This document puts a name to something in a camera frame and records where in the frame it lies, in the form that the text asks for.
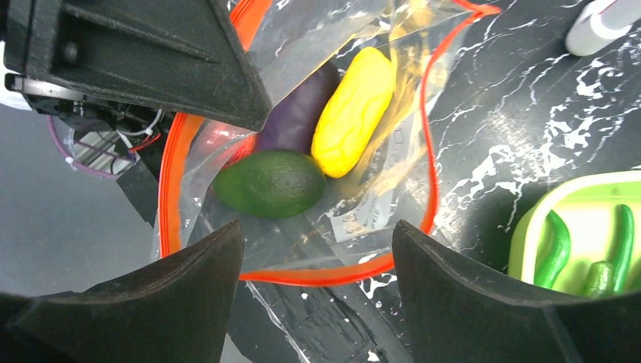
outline black marble surface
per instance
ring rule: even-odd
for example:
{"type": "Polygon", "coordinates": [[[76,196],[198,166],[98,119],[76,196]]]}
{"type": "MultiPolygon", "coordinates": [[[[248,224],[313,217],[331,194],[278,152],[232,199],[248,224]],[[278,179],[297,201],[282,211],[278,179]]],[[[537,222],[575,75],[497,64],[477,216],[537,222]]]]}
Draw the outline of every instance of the black marble surface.
{"type": "MultiPolygon", "coordinates": [[[[492,3],[503,12],[469,29],[430,127],[443,242],[506,271],[516,223],[546,192],[641,168],[641,26],[577,58],[565,34],[588,1],[492,3]]],[[[332,289],[251,288],[303,361],[409,361],[394,272],[332,289]]]]}

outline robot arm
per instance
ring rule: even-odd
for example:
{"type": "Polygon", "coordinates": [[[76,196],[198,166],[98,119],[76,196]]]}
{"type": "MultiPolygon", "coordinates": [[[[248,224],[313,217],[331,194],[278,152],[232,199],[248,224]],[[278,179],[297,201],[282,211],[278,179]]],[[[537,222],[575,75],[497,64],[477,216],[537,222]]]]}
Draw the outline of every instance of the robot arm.
{"type": "Polygon", "coordinates": [[[222,2],[0,0],[5,90],[85,131],[158,109],[258,131],[270,103],[222,2]]]}

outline plastic bag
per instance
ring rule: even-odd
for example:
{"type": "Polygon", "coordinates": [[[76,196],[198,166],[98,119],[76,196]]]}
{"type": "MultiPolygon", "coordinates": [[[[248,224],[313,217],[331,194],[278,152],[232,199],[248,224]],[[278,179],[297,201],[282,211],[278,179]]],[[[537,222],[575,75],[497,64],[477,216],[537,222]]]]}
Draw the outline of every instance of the plastic bag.
{"type": "Polygon", "coordinates": [[[274,104],[331,56],[344,70],[353,51],[367,46],[387,54],[396,69],[392,102],[356,167],[331,179],[316,206],[275,221],[215,199],[209,185],[251,133],[205,121],[181,179],[182,245],[239,219],[246,235],[241,278],[247,280],[327,286],[393,268],[396,222],[424,231],[433,226],[438,190],[426,114],[447,81],[461,30],[496,12],[464,0],[273,2],[248,55],[274,104]]]}

